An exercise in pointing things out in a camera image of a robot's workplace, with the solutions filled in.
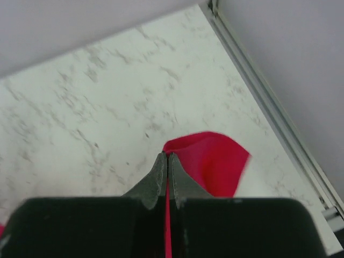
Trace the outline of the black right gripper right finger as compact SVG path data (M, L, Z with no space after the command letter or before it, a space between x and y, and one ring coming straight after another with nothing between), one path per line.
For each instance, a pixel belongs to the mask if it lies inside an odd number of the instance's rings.
M168 181L169 199L177 209L181 207L182 202L186 199L212 198L211 194L186 173L175 153L171 153L168 158Z

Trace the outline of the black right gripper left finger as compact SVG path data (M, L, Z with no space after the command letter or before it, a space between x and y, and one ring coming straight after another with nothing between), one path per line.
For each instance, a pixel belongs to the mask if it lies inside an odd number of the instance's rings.
M138 199L146 209L154 209L160 200L166 198L167 155L161 152L150 172L134 185L123 197Z

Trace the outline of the magenta t shirt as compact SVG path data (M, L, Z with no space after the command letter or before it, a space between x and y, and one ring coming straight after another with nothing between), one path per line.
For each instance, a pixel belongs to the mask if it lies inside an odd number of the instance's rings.
M1 227L1 257L222 257L226 239L211 213L218 197L231 198L250 154L231 138L201 132L167 141L166 198L154 209L138 199L40 197L24 201ZM170 201L168 158L212 198Z

